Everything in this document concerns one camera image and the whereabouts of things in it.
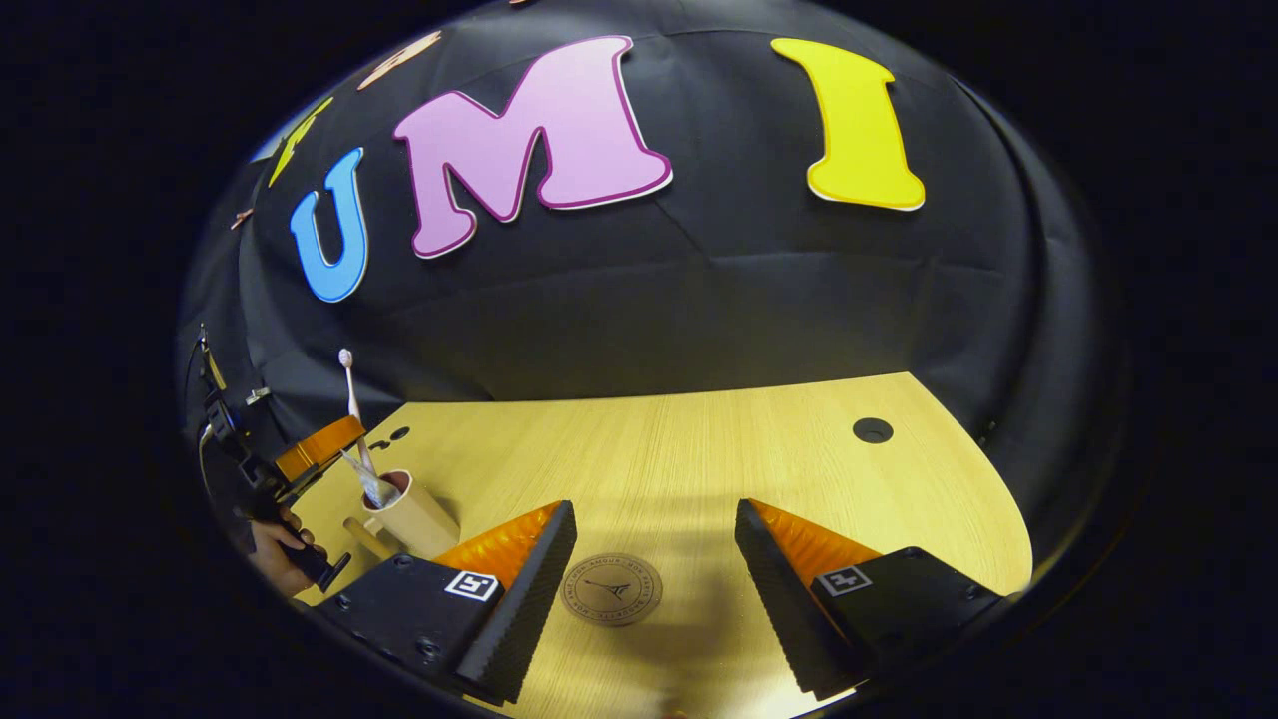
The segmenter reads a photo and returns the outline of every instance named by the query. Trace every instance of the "blue letter u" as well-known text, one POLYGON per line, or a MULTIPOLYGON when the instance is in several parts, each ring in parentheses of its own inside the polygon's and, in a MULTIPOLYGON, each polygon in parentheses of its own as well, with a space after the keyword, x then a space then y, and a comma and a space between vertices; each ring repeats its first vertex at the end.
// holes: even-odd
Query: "blue letter u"
POLYGON ((337 226, 341 227, 341 257, 336 263, 328 262, 320 246, 320 231, 316 229, 316 203, 318 192, 311 192, 298 202, 289 220, 289 229, 298 240, 298 255, 302 269, 311 284, 311 291, 325 301, 340 301, 355 291, 364 278, 368 267, 368 234, 364 230, 364 208, 359 203, 359 188, 355 185, 355 167, 364 156, 364 148, 357 147, 328 170, 323 179, 325 189, 332 190, 332 201, 337 207, 337 226))

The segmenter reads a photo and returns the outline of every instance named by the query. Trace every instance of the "wooden table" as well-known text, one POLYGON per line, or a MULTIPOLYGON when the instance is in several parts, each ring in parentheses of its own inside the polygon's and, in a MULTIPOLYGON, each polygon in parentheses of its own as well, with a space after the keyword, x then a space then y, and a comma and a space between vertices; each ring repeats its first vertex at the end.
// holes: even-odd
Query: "wooden table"
MULTIPOLYGON (((736 503, 754 498, 877 552, 918 545, 999 594, 1031 571, 1025 522, 998 474, 909 374, 659 397, 514 404, 413 404, 368 442, 380 471, 409 470, 469 539, 558 499, 573 501, 571 564, 621 552, 661 575, 661 605, 607 628, 556 600, 516 718, 792 716, 800 693, 732 540, 736 503), (863 418, 895 434, 866 444, 863 418)), ((351 552, 330 587, 377 563, 341 524, 359 511, 349 467, 294 508, 331 554, 351 552)), ((316 604, 311 589, 299 595, 316 604)))

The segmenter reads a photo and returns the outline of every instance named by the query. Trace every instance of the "round stamp logo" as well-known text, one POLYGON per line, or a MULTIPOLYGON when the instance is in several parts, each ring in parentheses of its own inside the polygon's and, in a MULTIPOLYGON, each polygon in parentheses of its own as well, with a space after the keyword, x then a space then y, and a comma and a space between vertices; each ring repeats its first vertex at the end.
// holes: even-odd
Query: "round stamp logo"
POLYGON ((560 599, 587 622, 604 627, 633 624, 661 603, 661 576, 638 557, 596 554, 569 570, 560 599))

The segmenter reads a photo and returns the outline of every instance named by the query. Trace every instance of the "letter m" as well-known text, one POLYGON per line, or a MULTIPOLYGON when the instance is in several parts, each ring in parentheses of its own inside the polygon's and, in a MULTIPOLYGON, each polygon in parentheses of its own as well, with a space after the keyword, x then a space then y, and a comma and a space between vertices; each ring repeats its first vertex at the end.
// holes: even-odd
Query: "letter m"
POLYGON ((458 206, 451 172, 488 212, 519 216, 533 144, 546 143, 537 197, 556 209, 639 197, 670 181, 670 160, 648 149, 621 80, 621 55, 634 42, 604 36, 542 55, 497 115, 461 92, 414 110, 395 128, 408 142, 420 226, 419 257, 438 257, 475 232, 474 212, 458 206))

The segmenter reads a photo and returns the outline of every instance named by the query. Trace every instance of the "beige cup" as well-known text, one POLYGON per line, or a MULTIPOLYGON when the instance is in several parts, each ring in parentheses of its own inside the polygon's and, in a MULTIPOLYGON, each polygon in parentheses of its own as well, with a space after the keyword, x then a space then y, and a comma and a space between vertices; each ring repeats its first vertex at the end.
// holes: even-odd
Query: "beige cup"
POLYGON ((374 510, 368 496, 360 494, 369 517, 364 529, 376 535, 386 527, 410 554, 422 559, 433 559, 458 545, 461 529, 420 483, 413 481, 413 475, 405 470, 391 470, 381 478, 395 485, 400 497, 374 510))

